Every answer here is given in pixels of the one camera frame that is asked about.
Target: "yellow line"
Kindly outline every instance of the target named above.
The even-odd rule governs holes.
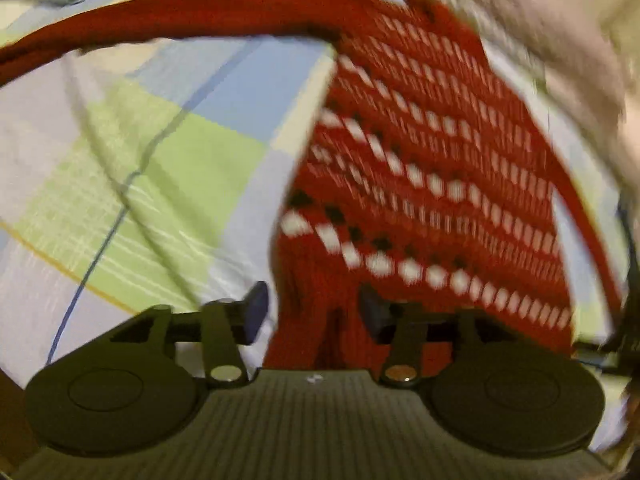
[[[0,228],[7,231],[7,233],[9,233],[9,236],[11,236],[11,238],[13,238],[16,242],[26,247],[33,254],[35,254],[41,260],[49,264],[51,267],[55,268],[58,272],[60,272],[64,276],[68,277],[69,279],[73,280],[78,284],[82,282],[82,278],[78,278],[73,272],[67,269],[59,261],[51,258],[47,254],[43,253],[41,250],[38,250],[31,243],[25,240],[18,231],[16,231],[12,227],[9,227],[3,220],[0,220]],[[109,294],[104,293],[103,291],[99,290],[98,288],[95,288],[93,285],[90,285],[89,283],[85,283],[84,288],[86,288],[87,290],[90,290],[96,296],[98,296],[99,298],[102,298],[108,303],[111,303],[112,305],[117,306],[119,309],[124,310],[124,312],[127,312],[128,314],[139,314],[138,311],[132,309],[130,306],[122,303],[119,300],[116,300],[113,296],[110,296]]]

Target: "red fabric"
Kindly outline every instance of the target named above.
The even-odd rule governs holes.
[[[479,38],[443,6],[409,0],[133,0],[49,25],[0,50],[0,84],[75,48],[158,37],[308,35],[338,52],[320,121],[274,244],[280,321],[265,366],[378,370],[356,297],[485,308],[556,351],[570,302],[550,197],[565,200],[620,297],[568,173]],[[426,348],[436,372],[448,349]]]

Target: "red sweater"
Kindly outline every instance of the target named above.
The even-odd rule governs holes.
[[[549,348],[571,346],[552,215],[566,202],[620,297],[571,180],[479,38],[444,7],[409,0],[134,0],[73,16],[0,50],[2,84],[69,50],[153,38],[308,35],[337,72],[274,242],[279,329],[265,366],[366,367],[376,347],[361,283],[389,300],[484,308]],[[446,364],[427,348],[425,371]]]

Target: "bed sheet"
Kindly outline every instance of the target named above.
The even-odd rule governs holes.
[[[0,42],[117,1],[1,0]],[[623,289],[615,184],[532,78],[485,45],[571,168]],[[272,283],[274,220],[333,66],[313,40],[157,40],[71,53],[0,89],[0,367],[24,386],[153,304],[188,311]],[[556,205],[576,332],[603,338],[599,280]],[[276,313],[272,298],[258,342],[242,349],[250,367]],[[181,355],[197,368],[196,353]]]

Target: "blue line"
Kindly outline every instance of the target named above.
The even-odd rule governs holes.
[[[131,186],[131,184],[133,184],[133,181],[137,177],[142,175],[142,173],[146,170],[146,167],[148,166],[149,161],[151,160],[151,157],[154,154],[160,142],[165,140],[171,133],[173,133],[177,129],[177,127],[180,125],[180,123],[184,120],[184,118],[193,110],[193,108],[195,108],[205,97],[207,97],[207,95],[209,95],[220,83],[222,83],[226,79],[226,77],[230,74],[230,72],[233,69],[235,69],[240,63],[242,63],[248,56],[250,56],[251,53],[254,50],[256,50],[259,46],[260,46],[259,40],[248,40],[245,46],[243,46],[240,50],[238,50],[238,52],[233,54],[233,56],[230,57],[216,71],[215,74],[213,74],[207,81],[205,81],[200,86],[200,88],[198,88],[191,95],[191,97],[187,100],[187,102],[185,102],[180,112],[178,112],[174,116],[174,118],[171,121],[169,121],[167,126],[165,126],[161,132],[159,132],[153,139],[151,139],[151,141],[149,142],[149,144],[145,148],[145,151],[142,154],[140,167],[137,170],[130,173],[129,176],[127,176],[127,178],[125,179],[124,183],[122,184],[123,194],[127,193],[127,191],[129,190],[129,187]],[[89,281],[91,274],[94,272],[94,269],[97,266],[98,262],[100,261],[100,258],[104,254],[104,251],[107,250],[107,247],[111,242],[111,239],[115,236],[116,232],[118,231],[118,228],[122,224],[122,221],[125,219],[125,216],[127,215],[128,211],[129,209],[126,206],[122,207],[122,209],[118,213],[118,216],[116,217],[115,222],[113,223],[113,226],[111,227],[111,229],[109,230],[109,233],[107,234],[106,238],[102,242],[100,249],[94,256],[93,261],[91,262],[91,264],[89,265],[89,268],[86,270],[84,276],[82,277],[82,280],[80,281],[78,288],[76,289],[76,293],[71,299],[69,306],[66,308],[65,315],[62,317],[62,321],[60,322],[56,335],[53,338],[53,341],[51,343],[51,348],[49,349],[49,354],[47,355],[46,365],[50,365],[51,362],[53,361],[53,356],[55,355],[56,350],[58,349],[58,345],[60,343],[60,339],[62,338],[62,334],[65,331],[66,325],[69,321],[69,318],[71,317],[71,314],[76,308],[76,304],[80,299],[80,295],[84,291],[84,288],[87,282]]]

